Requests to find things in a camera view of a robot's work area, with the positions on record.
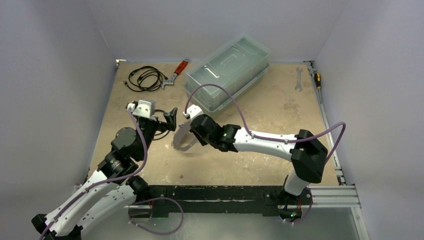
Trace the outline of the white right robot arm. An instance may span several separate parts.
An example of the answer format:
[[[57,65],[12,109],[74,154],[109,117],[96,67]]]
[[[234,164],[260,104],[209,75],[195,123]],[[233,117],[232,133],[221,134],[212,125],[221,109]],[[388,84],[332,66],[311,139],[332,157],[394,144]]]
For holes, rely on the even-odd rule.
[[[190,120],[189,131],[201,145],[210,145],[221,152],[260,153],[291,162],[294,172],[280,191],[282,200],[288,204],[298,200],[309,184],[322,181],[328,150],[308,130],[283,135],[248,132],[239,125],[220,126],[212,117],[200,114]]]

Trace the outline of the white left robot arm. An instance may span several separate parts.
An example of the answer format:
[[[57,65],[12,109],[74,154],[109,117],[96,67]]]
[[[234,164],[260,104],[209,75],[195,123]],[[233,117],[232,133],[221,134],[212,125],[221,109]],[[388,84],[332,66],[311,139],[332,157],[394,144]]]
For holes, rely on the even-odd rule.
[[[139,175],[156,132],[175,131],[175,107],[164,112],[165,121],[148,106],[127,107],[135,127],[123,127],[111,141],[111,150],[86,182],[62,205],[31,220],[41,240],[81,240],[99,223],[124,206],[142,205],[150,186]]]

